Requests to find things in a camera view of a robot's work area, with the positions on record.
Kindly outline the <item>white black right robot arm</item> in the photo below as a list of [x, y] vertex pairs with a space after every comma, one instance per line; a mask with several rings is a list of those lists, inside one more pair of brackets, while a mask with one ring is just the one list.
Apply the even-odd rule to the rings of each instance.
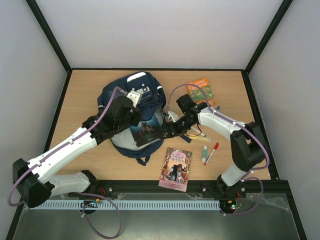
[[257, 165], [263, 160], [266, 161], [265, 167], [269, 166], [268, 146], [257, 123], [236, 121], [206, 102], [196, 104], [188, 94], [176, 102], [183, 116], [178, 117], [175, 112], [166, 110], [165, 139], [182, 136], [197, 124], [214, 130], [230, 143], [232, 164], [216, 180], [215, 190], [220, 196], [231, 195], [244, 177], [251, 171], [261, 169]]

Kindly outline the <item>navy blue student backpack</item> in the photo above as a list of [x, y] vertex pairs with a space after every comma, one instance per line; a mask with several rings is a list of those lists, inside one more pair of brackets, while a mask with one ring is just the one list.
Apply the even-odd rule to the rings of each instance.
[[111, 143], [120, 154], [146, 166], [163, 144], [166, 95], [159, 81], [146, 71], [121, 77], [106, 85], [97, 98], [98, 110], [115, 112], [124, 121]]

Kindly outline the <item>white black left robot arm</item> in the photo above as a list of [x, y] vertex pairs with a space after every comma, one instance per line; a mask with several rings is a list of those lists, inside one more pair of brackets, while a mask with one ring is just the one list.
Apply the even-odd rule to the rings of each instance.
[[13, 188], [29, 208], [48, 200], [57, 190], [51, 178], [77, 156], [123, 131], [137, 126], [141, 95], [135, 91], [110, 100], [105, 109], [89, 117], [82, 127], [51, 150], [28, 161], [19, 158], [12, 165]]

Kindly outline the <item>dark blue Wuthering Heights book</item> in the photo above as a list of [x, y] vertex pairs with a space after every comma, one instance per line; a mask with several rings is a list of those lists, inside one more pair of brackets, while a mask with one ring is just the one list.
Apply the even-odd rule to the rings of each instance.
[[150, 120], [143, 120], [139, 122], [138, 126], [131, 126], [129, 129], [135, 145], [141, 147], [158, 140], [163, 134], [163, 121], [163, 110], [159, 107]]

